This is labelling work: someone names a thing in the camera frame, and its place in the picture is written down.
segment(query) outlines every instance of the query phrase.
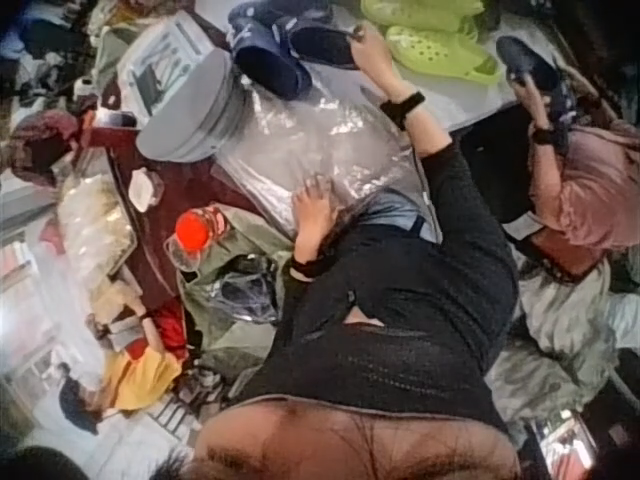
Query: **clear plastic bag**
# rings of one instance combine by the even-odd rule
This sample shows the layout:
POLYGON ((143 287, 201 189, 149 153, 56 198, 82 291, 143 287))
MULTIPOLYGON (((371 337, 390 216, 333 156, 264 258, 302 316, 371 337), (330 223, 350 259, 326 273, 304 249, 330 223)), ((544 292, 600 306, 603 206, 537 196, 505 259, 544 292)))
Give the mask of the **clear plastic bag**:
POLYGON ((235 320, 274 323, 277 264, 266 255, 240 255, 228 262, 208 287, 211 305, 235 320))
POLYGON ((221 145, 217 163, 290 237, 292 192, 313 174, 333 179, 344 206, 415 176, 407 140, 360 94, 360 77, 348 72, 336 80, 314 71, 310 97, 297 102, 245 85, 246 112, 233 138, 221 145))
POLYGON ((104 150, 91 149, 83 160, 84 172, 62 182, 57 214, 67 256, 92 292, 122 265, 136 238, 104 150))

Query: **yellow cloth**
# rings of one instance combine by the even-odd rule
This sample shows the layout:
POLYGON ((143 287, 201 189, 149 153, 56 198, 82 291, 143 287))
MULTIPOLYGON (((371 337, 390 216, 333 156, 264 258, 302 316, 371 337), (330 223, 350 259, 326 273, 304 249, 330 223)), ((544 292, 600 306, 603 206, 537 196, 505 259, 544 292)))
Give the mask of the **yellow cloth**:
POLYGON ((111 391, 117 388, 114 408, 140 410, 160 400, 181 371, 181 363, 172 353, 147 347, 137 360, 131 360, 126 351, 108 354, 104 381, 111 391), (125 372, 128 363, 131 366, 125 372))

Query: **red tablecloth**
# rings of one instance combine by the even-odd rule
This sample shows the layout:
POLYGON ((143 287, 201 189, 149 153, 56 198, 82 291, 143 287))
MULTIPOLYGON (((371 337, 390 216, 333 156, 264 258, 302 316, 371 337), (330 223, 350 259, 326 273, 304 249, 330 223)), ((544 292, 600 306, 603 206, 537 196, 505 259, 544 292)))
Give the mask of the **red tablecloth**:
POLYGON ((160 307, 178 294, 176 269, 164 250, 165 240, 173 234, 177 218, 190 208, 220 202, 258 213, 231 179, 211 175, 212 160, 181 164, 146 159, 132 142, 110 149, 110 164, 120 195, 129 206, 138 246, 126 261, 143 290, 142 300, 149 310, 160 307), (131 173, 147 167, 164 182, 160 203, 147 212, 138 212, 128 199, 131 173))

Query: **plastic bottle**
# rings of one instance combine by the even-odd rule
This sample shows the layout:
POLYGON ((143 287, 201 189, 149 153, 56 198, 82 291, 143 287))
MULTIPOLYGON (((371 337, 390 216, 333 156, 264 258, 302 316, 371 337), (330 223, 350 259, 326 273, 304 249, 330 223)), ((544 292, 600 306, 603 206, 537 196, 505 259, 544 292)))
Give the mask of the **plastic bottle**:
POLYGON ((165 248, 178 269, 193 272, 206 250, 228 230, 227 219, 215 205, 194 208, 180 215, 165 248))

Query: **red bottle cap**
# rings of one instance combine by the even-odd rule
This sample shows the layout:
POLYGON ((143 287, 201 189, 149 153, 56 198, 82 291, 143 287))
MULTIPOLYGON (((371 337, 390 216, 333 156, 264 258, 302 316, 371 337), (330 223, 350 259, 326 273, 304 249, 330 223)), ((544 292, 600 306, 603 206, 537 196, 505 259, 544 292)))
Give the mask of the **red bottle cap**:
POLYGON ((186 252, 195 253, 209 244, 211 231, 201 215, 188 211, 176 222, 176 237, 186 252))

